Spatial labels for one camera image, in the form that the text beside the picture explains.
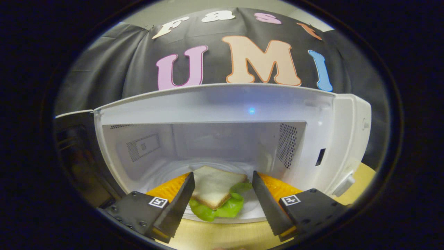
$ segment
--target white microwave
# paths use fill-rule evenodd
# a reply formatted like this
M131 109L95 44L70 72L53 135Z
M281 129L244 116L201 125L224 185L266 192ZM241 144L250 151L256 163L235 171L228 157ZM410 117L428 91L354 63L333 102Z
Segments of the white microwave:
M371 106L352 94L225 83L155 91L56 120L63 120L59 132L90 128L85 140L97 146L92 157L102 162L94 175L115 199L146 193L203 165L244 173L250 181L256 170L333 197L354 182L369 140ZM200 221L189 207L183 218ZM214 222L264 220L250 190L236 219Z

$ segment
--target table surface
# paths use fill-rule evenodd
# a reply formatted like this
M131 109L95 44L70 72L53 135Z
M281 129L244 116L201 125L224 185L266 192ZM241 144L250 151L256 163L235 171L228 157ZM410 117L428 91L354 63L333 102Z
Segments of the table surface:
M361 163L353 175L356 182L343 195L334 199L343 205L352 204L369 185L374 174L373 169ZM170 243L159 243L179 250L213 250L218 247L227 250L242 247L246 250L262 250L282 244L279 237L273 235L267 221L216 224L188 219L182 219Z

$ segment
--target white bread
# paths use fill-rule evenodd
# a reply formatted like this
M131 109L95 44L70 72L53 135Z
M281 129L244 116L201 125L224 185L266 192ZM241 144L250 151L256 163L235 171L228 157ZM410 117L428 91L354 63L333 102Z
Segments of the white bread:
M230 188L244 182L246 174L218 170L202 166L193 171L195 188L192 198L215 210L230 199Z

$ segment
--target green lettuce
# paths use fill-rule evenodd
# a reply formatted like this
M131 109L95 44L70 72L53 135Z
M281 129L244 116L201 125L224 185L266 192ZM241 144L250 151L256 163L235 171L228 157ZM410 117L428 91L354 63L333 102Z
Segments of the green lettuce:
M207 222L212 222L215 217L234 218L244 206L244 197L242 197L241 193L252 188L251 183L240 182L235 184L230 188L231 198L216 210L212 210L208 206L194 199L190 199L191 211L193 211L199 219Z

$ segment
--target sandwich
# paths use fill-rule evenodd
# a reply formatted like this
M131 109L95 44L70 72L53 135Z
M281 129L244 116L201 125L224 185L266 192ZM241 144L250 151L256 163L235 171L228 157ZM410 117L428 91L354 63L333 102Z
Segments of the sandwich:
M252 188L246 174L203 166L195 171L195 188L190 199L191 211L204 221L215 217L234 218L242 210L241 193Z

